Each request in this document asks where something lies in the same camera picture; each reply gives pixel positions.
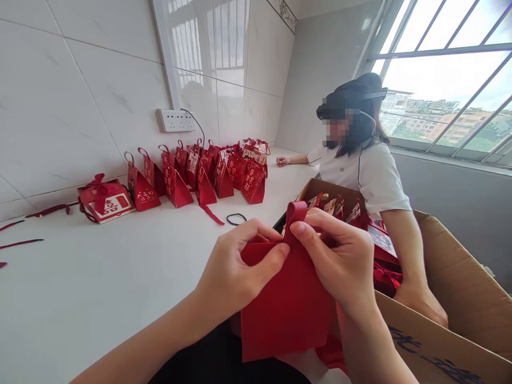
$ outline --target short sleeve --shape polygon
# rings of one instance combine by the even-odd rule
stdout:
[[[317,165],[322,156],[324,156],[325,148],[319,146],[308,153],[308,161],[311,165]]]
[[[380,143],[361,153],[359,172],[361,194],[372,219],[381,220],[380,212],[394,209],[412,211],[404,193],[395,159],[386,144]]]

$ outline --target black strap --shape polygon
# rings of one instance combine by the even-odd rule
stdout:
[[[245,216],[243,216],[241,213],[232,213],[231,215],[227,215],[227,217],[226,217],[226,221],[227,221],[228,223],[230,223],[231,225],[234,225],[235,227],[237,227],[239,224],[237,224],[237,223],[233,223],[231,220],[229,220],[229,218],[230,218],[231,216],[240,216],[242,219],[244,219],[244,221],[247,221],[247,218],[246,218]]]

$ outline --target window frame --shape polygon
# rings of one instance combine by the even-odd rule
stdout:
[[[395,36],[391,42],[389,50],[387,53],[380,53],[385,41],[388,38],[388,35],[395,23],[395,20],[402,8],[404,2],[408,1],[407,8],[405,13],[400,21],[398,28],[395,32]],[[492,120],[500,113],[503,109],[505,109],[512,102],[512,94],[510,97],[503,102],[503,104],[498,107],[498,109],[491,114],[481,126],[479,126],[476,130],[473,130],[472,133],[463,139],[460,147],[448,147],[444,145],[438,144],[440,139],[446,138],[446,133],[449,129],[457,123],[457,120],[463,116],[463,114],[468,110],[471,106],[471,103],[478,97],[478,95],[485,89],[485,87],[494,79],[494,77],[499,73],[499,71],[512,59],[512,42],[511,43],[500,43],[500,44],[489,44],[485,45],[487,40],[491,37],[493,32],[500,26],[500,23],[503,19],[509,14],[512,13],[512,2],[507,6],[503,14],[498,18],[493,27],[486,34],[485,38],[479,45],[474,46],[465,46],[465,47],[455,47],[449,48],[450,43],[456,38],[458,32],[463,28],[466,20],[471,16],[474,8],[478,4],[479,0],[474,0],[473,4],[469,8],[468,12],[461,20],[459,25],[457,26],[455,32],[450,37],[448,43],[444,48],[434,49],[434,50],[424,50],[420,51],[419,48],[421,43],[427,36],[430,31],[432,25],[434,24],[437,16],[440,14],[444,4],[447,0],[442,0],[436,13],[433,18],[429,22],[428,27],[420,38],[416,48],[414,51],[409,52],[395,52],[400,39],[403,35],[405,28],[407,27],[407,23],[414,12],[414,8],[418,0],[383,0],[381,10],[377,15],[374,26],[372,26],[371,33],[368,37],[368,41],[366,42],[365,49],[363,51],[363,55],[359,60],[358,67],[354,72],[353,78],[357,78],[358,76],[371,72],[374,64],[377,60],[384,59],[384,64],[382,66],[382,70],[380,76],[384,81],[387,69],[389,68],[389,64],[391,60],[399,60],[402,58],[411,58],[411,57],[426,57],[426,56],[440,56],[440,55],[452,55],[452,54],[464,54],[464,53],[480,53],[480,52],[496,52],[503,51],[509,52],[507,57],[503,60],[503,62],[498,65],[498,67],[494,70],[494,72],[489,76],[489,78],[480,86],[480,88],[476,91],[476,93],[464,104],[464,106],[460,107],[460,111],[452,118],[450,122],[446,124],[443,131],[437,136],[437,138],[433,142],[421,142],[409,139],[401,139],[390,137],[391,144],[393,146],[412,150],[417,152],[423,152],[426,154],[432,154],[436,156],[443,157],[451,157],[454,159],[460,159],[463,161],[476,162],[476,163],[484,163],[487,165],[504,167],[507,169],[512,168],[512,133],[505,138],[502,142],[500,142],[495,148],[493,148],[490,152],[482,152],[472,149],[467,149],[466,147],[469,143],[474,139],[488,124],[492,122]]]

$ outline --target window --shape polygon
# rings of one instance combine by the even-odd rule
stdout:
[[[512,167],[512,2],[387,0],[359,74],[393,145]]]

